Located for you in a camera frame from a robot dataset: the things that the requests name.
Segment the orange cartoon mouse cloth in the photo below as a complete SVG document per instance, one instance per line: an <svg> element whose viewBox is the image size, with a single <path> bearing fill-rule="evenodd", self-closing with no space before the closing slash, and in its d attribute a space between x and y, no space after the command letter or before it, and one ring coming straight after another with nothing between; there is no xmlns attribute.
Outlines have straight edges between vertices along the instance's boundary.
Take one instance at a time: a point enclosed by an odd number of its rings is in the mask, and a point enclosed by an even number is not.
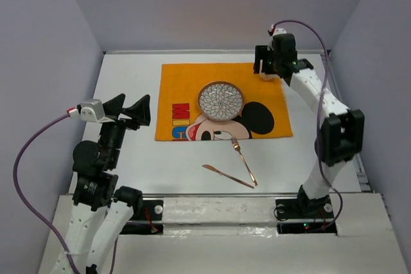
<svg viewBox="0 0 411 274"><path fill-rule="evenodd" d="M226 122L202 115L200 91L210 83L229 82L241 90L241 113ZM156 141L277 139L293 135L279 78L265 81L252 63L164 64L157 109Z"/></svg>

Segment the white cup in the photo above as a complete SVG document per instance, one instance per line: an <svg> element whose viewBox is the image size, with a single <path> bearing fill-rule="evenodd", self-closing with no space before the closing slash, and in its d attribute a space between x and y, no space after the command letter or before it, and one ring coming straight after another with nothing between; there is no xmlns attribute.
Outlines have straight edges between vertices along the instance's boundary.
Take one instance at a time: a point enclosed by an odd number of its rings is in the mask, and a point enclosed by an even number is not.
<svg viewBox="0 0 411 274"><path fill-rule="evenodd" d="M277 78L277 75L276 74L259 73L259 77L264 81L270 81L270 80L273 80L274 78Z"/></svg>

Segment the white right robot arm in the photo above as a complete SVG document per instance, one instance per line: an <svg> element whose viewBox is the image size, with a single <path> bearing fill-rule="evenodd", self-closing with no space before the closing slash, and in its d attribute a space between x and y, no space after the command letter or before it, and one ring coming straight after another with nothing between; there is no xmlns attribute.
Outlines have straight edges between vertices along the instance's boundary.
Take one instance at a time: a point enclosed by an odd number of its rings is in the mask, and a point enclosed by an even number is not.
<svg viewBox="0 0 411 274"><path fill-rule="evenodd" d="M317 161L296 199L285 207L309 218L328 202L341 169L361 152L365 116L339 101L320 80L314 66L297 57L294 35L282 28L269 34L270 43L255 48L254 73L283 79L317 115Z"/></svg>

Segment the floral patterned ceramic plate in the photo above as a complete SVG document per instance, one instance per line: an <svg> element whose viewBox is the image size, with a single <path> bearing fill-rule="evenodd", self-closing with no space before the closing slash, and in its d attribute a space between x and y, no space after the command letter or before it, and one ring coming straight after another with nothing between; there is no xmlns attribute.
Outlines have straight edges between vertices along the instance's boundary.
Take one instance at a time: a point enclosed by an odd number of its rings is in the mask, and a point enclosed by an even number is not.
<svg viewBox="0 0 411 274"><path fill-rule="evenodd" d="M245 99L242 91L235 84L227 81L214 81L200 90L197 105L208 119L222 122L240 115Z"/></svg>

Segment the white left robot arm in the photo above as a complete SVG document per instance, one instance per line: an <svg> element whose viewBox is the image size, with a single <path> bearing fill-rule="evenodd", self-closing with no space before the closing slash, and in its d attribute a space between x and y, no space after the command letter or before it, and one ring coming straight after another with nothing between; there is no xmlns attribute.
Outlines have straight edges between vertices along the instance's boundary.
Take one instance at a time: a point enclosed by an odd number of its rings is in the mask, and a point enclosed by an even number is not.
<svg viewBox="0 0 411 274"><path fill-rule="evenodd" d="M79 117L101 126L97 141L82 141L73 150L77 175L73 205L62 251L52 273L100 273L103 263L130 219L138 218L143 194L132 187L117 187L116 169L126 131L149 126L150 96L124 107L125 95L102 102L92 99L70 108Z"/></svg>

